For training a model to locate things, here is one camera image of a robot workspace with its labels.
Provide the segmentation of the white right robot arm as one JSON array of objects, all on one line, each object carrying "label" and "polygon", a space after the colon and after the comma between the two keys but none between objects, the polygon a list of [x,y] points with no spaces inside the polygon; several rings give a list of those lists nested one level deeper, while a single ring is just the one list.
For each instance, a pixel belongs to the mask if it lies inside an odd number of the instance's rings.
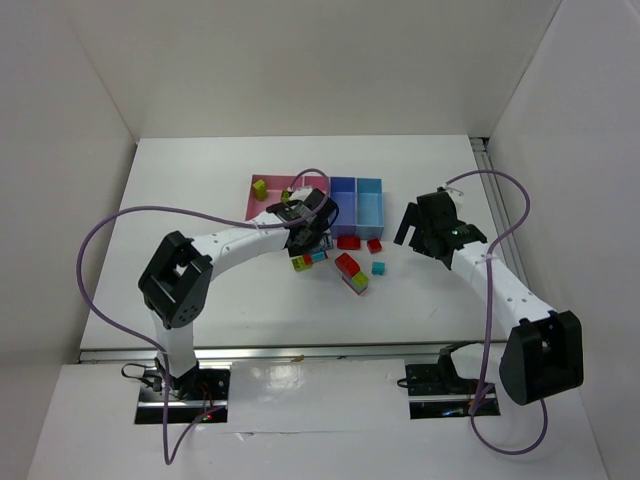
[{"label": "white right robot arm", "polygon": [[484,300],[507,342],[486,353],[480,343],[441,349],[440,377],[456,385],[484,379],[501,386],[518,405],[577,388],[584,381],[582,326],[536,297],[495,255],[486,236],[460,220],[445,189],[409,203],[394,238],[414,252],[441,261]]}]

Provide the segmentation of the green red cyan lego stack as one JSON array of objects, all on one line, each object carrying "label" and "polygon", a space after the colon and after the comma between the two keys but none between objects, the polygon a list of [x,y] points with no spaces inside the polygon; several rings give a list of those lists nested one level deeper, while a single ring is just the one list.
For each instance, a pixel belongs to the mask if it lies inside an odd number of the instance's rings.
[{"label": "green red cyan lego stack", "polygon": [[328,255],[325,251],[318,251],[292,257],[291,264],[296,272],[302,272],[311,269],[315,264],[323,262],[327,258]]}]

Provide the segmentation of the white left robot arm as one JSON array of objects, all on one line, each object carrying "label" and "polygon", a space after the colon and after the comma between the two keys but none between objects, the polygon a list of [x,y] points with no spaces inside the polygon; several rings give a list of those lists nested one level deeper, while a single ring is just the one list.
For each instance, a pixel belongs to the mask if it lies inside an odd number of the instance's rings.
[{"label": "white left robot arm", "polygon": [[260,255],[306,253],[321,243],[339,206],[317,188],[305,187],[287,202],[272,204],[245,227],[194,238],[167,234],[143,271],[138,288],[152,312],[160,374],[171,393],[185,397],[198,382],[193,322],[205,307],[210,283],[225,271]]}]

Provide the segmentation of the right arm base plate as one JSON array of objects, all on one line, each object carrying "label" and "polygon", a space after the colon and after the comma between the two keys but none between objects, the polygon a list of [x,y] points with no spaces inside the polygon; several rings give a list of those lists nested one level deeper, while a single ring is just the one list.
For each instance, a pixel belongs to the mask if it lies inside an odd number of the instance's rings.
[{"label": "right arm base plate", "polygon": [[476,380],[447,377],[437,364],[408,364],[396,384],[407,392],[412,420],[468,417],[477,389]]}]

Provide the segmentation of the yellow-green lego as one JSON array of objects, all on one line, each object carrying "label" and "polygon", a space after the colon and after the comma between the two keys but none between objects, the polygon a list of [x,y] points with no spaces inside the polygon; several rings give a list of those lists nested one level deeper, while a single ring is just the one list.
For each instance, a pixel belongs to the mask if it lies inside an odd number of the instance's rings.
[{"label": "yellow-green lego", "polygon": [[263,179],[258,179],[252,184],[252,192],[254,198],[259,201],[265,201],[268,197],[268,190],[266,182]]}]

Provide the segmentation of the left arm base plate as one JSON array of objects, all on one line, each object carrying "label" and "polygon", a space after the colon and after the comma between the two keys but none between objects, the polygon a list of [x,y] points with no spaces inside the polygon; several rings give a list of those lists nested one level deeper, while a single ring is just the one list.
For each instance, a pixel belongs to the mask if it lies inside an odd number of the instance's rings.
[{"label": "left arm base plate", "polygon": [[[156,368],[129,363],[121,369],[123,377],[140,383],[134,423],[161,425],[163,422],[164,379]],[[203,415],[203,424],[226,423],[231,380],[229,366],[201,368],[192,385],[180,393],[171,391],[168,424],[189,424]]]}]

